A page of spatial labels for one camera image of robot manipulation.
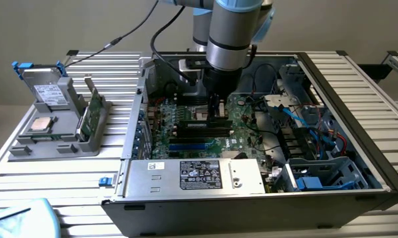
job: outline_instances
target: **barcode sticker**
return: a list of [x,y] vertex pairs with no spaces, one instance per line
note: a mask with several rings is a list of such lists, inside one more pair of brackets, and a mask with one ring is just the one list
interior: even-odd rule
[[67,105],[67,99],[57,85],[33,85],[48,106]]

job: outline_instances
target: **warning label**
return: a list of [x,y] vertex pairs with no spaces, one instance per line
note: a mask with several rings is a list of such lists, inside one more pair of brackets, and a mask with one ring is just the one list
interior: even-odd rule
[[180,188],[183,190],[223,188],[218,160],[180,161]]
[[57,85],[33,85],[48,106],[67,105],[67,99]]

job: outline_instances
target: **motherboard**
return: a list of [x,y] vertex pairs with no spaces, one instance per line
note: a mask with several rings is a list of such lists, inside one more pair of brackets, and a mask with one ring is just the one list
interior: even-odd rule
[[259,143],[259,134],[247,128],[254,126],[247,98],[231,95],[223,109],[230,120],[230,135],[224,137],[195,137],[194,134],[176,135],[176,127],[188,123],[198,127],[207,120],[207,106],[180,106],[174,99],[158,99],[148,108],[154,136],[152,159],[190,158],[255,158],[266,161],[264,149]]

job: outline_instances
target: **green circuit board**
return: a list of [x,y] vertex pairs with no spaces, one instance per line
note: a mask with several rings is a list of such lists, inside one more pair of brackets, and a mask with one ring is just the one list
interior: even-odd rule
[[239,105],[239,101],[246,102],[246,97],[231,95],[226,104],[228,120],[232,120],[234,132],[230,137],[206,138],[204,149],[178,151],[170,151],[170,140],[176,138],[172,134],[174,125],[176,125],[180,120],[196,120],[194,116],[195,112],[203,110],[206,106],[178,106],[174,100],[164,100],[155,105],[152,107],[152,115],[155,115],[152,119],[152,159],[223,158],[236,152],[244,152],[248,158],[264,160],[264,152],[254,149],[247,142],[248,137],[255,141],[259,135],[244,125],[242,115],[247,106],[246,104]]

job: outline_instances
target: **white wall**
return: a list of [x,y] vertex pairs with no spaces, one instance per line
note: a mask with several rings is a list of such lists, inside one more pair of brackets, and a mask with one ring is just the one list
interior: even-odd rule
[[[53,63],[71,49],[99,50],[143,19],[152,0],[0,0],[0,104],[31,104],[12,61]],[[398,0],[276,0],[276,17],[260,50],[346,50],[378,63],[398,51]],[[178,8],[160,4],[143,28],[115,51],[150,51],[150,38]],[[158,39],[159,50],[191,43],[191,10]],[[398,98],[398,79],[386,90]]]

